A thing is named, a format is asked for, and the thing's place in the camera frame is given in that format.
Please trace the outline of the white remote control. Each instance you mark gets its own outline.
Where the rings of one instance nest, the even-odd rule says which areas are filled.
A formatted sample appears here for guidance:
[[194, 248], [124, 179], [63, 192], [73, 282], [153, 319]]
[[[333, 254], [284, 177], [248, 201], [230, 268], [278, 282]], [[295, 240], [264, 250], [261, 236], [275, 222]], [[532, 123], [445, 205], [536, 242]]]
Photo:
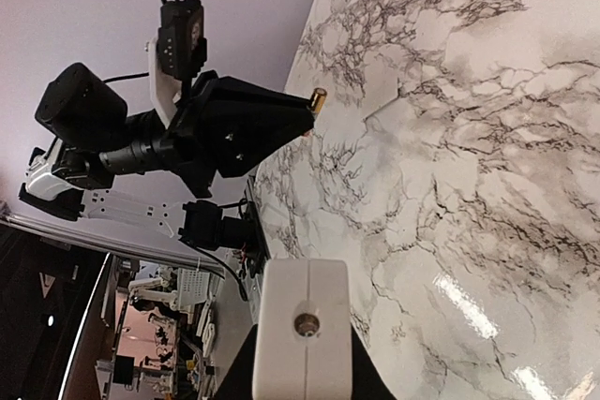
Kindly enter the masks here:
[[265, 265], [254, 399], [349, 399], [352, 327], [346, 264], [272, 259]]

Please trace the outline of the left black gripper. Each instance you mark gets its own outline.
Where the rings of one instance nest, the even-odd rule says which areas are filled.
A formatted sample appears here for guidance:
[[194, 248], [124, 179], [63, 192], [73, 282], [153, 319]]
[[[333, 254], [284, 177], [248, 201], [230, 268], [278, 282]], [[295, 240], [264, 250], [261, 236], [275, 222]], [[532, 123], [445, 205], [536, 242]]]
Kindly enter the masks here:
[[[175, 116], [158, 142], [161, 168], [195, 198], [211, 198], [217, 171], [222, 178], [241, 177], [310, 131], [309, 106], [307, 98], [205, 71], [183, 85]], [[205, 128], [208, 145], [203, 119], [212, 119]]]

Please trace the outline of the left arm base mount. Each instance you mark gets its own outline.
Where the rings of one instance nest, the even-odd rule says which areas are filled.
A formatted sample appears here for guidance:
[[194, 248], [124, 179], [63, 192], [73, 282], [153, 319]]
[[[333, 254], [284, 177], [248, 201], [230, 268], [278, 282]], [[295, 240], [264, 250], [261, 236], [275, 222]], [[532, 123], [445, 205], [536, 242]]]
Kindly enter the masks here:
[[258, 314], [262, 299], [263, 273], [270, 259], [263, 227], [260, 219], [258, 197], [254, 192], [256, 177], [250, 175], [246, 181], [243, 198], [238, 208], [238, 241], [241, 259], [238, 277], [243, 282], [246, 301], [253, 315]]

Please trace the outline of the black gold AAA battery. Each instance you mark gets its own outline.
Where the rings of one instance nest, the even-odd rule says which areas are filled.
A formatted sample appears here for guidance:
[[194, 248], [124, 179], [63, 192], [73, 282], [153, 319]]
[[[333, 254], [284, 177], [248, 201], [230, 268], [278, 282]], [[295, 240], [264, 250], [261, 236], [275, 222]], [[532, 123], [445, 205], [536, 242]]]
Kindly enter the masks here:
[[318, 115], [327, 99], [327, 91], [324, 88], [316, 87], [310, 97], [309, 108], [314, 115]]

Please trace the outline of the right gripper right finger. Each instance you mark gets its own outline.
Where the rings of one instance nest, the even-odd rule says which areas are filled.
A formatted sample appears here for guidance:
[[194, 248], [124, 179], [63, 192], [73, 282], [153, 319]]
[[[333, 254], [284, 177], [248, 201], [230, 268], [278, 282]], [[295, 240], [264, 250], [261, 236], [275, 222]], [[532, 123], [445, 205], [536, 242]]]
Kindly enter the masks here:
[[383, 382], [357, 331], [352, 329], [352, 400], [396, 400]]

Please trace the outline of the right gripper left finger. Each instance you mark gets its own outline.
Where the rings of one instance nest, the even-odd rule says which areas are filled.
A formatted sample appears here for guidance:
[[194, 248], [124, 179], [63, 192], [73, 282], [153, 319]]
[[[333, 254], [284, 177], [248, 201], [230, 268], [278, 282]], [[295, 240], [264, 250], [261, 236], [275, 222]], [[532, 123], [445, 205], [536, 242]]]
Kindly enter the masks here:
[[253, 325], [231, 367], [213, 395], [214, 400], [252, 400], [252, 380], [258, 325]]

